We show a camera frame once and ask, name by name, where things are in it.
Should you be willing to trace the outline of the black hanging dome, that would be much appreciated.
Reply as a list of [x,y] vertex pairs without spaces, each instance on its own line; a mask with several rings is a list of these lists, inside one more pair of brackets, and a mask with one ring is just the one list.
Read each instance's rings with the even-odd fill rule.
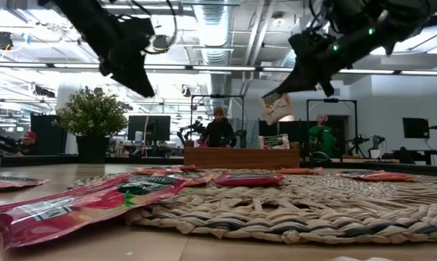
[[12,34],[6,31],[0,31],[0,49],[9,51],[14,47]]
[[158,54],[167,52],[169,49],[169,37],[166,35],[155,36],[152,42],[152,48],[154,52]]

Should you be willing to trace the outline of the green cactus white pot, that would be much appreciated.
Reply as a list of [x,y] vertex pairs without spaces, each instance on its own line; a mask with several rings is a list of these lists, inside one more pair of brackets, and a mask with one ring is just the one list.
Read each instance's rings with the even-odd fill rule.
[[370,157],[372,159],[380,157],[379,138],[376,135],[373,136],[373,146],[370,148]]

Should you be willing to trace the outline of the black upright panel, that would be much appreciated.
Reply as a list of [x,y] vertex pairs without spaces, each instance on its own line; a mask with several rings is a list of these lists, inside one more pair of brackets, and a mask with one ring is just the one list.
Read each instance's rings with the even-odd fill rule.
[[64,154],[67,132],[55,122],[59,122],[58,115],[31,115],[30,130],[37,135],[36,154],[58,155]]

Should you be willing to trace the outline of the green potted plant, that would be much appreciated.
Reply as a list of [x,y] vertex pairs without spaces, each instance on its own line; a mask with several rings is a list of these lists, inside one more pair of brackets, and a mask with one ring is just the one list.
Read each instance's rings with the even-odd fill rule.
[[102,164],[107,157],[109,138],[128,126],[125,104],[117,94],[88,87],[70,94],[56,111],[53,125],[76,137],[78,161]]

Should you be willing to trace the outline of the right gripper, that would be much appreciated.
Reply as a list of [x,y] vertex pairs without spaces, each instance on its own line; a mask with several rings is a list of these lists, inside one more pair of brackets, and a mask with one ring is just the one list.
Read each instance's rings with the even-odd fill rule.
[[315,30],[303,30],[292,35],[289,43],[296,55],[294,69],[277,88],[263,97],[315,91],[317,84],[310,78],[326,78],[321,80],[321,87],[327,97],[334,95],[330,77],[349,67],[341,61],[341,47],[336,41],[336,37]]

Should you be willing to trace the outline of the person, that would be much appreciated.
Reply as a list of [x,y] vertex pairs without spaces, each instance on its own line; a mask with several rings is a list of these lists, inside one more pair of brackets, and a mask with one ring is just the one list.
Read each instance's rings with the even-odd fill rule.
[[34,155],[37,145],[37,135],[32,131],[25,132],[19,142],[19,151],[14,156]]
[[233,148],[237,143],[237,139],[232,138],[234,134],[233,127],[224,115],[222,107],[215,107],[213,116],[214,120],[207,125],[199,140],[208,140],[208,147]]
[[311,152],[322,152],[328,157],[335,157],[336,137],[332,134],[332,128],[326,125],[328,116],[319,114],[317,124],[309,129],[309,148]]

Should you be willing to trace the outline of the round woven placemat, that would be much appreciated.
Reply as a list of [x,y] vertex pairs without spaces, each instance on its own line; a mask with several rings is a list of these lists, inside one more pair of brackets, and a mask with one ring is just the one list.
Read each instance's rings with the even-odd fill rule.
[[187,187],[124,214],[127,225],[297,244],[437,241],[437,184],[289,175],[276,186]]

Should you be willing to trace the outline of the black desk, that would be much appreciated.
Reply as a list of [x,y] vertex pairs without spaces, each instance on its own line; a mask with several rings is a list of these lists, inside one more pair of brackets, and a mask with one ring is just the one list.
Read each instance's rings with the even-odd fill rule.
[[416,162],[424,162],[426,165],[432,165],[433,157],[437,156],[437,150],[408,150],[402,147],[400,150],[393,150],[390,156],[392,159],[398,160],[402,164],[415,164]]

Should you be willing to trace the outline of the black computer monitor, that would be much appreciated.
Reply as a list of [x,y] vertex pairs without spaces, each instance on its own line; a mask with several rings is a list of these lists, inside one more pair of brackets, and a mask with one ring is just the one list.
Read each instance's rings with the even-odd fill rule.
[[405,138],[429,138],[429,124],[425,118],[404,117],[402,119]]
[[170,140],[170,116],[161,115],[131,115],[128,117],[128,140],[136,141],[136,133],[142,132],[140,140],[147,141]]

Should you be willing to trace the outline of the black arched clamp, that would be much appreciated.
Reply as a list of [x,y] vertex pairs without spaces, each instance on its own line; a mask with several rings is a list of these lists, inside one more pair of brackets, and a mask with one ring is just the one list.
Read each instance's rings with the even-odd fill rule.
[[311,162],[330,162],[331,161],[330,157],[326,153],[319,152],[319,151],[312,152],[309,155],[309,159]]

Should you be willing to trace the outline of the orange tea packet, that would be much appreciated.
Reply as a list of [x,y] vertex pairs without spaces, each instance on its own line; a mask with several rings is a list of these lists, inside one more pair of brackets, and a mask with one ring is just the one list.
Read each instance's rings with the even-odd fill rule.
[[278,172],[284,175],[316,175],[322,170],[321,167],[314,168],[284,168]]
[[336,173],[336,175],[364,181],[409,181],[417,177],[416,175],[407,173],[391,173],[372,170],[341,171]]
[[186,173],[183,177],[187,180],[185,186],[203,186],[209,183],[213,178],[213,174],[197,174],[197,173]]
[[142,167],[136,168],[134,173],[137,175],[166,175],[181,172],[179,167]]
[[40,186],[47,183],[48,181],[49,179],[0,176],[0,190],[9,188],[22,188],[28,186]]

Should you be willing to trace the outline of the wooden three-compartment tray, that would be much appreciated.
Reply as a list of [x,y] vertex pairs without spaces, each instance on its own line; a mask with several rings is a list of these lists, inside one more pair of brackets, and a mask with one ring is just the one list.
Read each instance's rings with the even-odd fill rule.
[[187,146],[184,164],[201,169],[280,170],[299,168],[298,149],[247,149]]

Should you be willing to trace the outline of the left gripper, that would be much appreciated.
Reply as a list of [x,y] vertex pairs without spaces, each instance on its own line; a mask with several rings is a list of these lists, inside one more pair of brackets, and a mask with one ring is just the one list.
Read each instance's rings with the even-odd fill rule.
[[141,59],[141,47],[123,24],[131,17],[88,14],[83,17],[82,36],[99,58],[99,71],[142,97],[153,97],[154,89]]

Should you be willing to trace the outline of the black gantry frame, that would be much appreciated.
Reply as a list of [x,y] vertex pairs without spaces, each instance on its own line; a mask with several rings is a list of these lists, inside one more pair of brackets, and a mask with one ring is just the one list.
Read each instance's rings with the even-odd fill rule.
[[[307,135],[309,135],[309,122],[310,122],[310,118],[309,118],[309,114],[310,114],[310,110],[311,108],[309,107],[310,102],[323,102],[323,103],[343,103],[344,105],[346,105],[348,108],[350,108],[346,103],[350,102],[354,105],[354,108],[350,108],[353,112],[354,112],[354,138],[356,138],[359,134],[358,134],[358,112],[357,112],[357,100],[353,100],[353,99],[337,99],[337,98],[325,98],[325,99],[307,99],[306,100],[306,129],[307,129]],[[306,153],[306,155],[308,156],[310,153],[310,147],[309,147],[309,143],[310,143],[310,139],[309,136],[306,137],[305,139],[305,150],[304,152]]]
[[241,129],[237,131],[237,135],[241,138],[240,140],[240,147],[246,148],[246,134],[247,130],[244,127],[244,116],[245,116],[245,106],[244,106],[244,96],[243,95],[226,95],[226,94],[192,94],[191,100],[190,100],[190,123],[192,123],[193,120],[193,107],[196,106],[196,103],[194,102],[194,99],[196,97],[199,97],[200,99],[203,98],[209,98],[209,99],[240,99],[241,102],[237,101],[237,104],[241,106]]

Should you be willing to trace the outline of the silver ventilation duct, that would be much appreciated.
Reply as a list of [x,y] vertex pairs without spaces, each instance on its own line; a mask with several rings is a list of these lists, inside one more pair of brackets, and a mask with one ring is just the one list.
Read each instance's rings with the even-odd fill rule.
[[[226,0],[199,0],[193,7],[198,22],[199,43],[204,49],[201,55],[204,65],[225,66],[230,64],[230,53],[225,48],[230,43],[230,7]],[[211,72],[209,94],[225,95],[229,91],[230,79],[225,72]],[[224,107],[225,98],[210,99],[212,107]]]

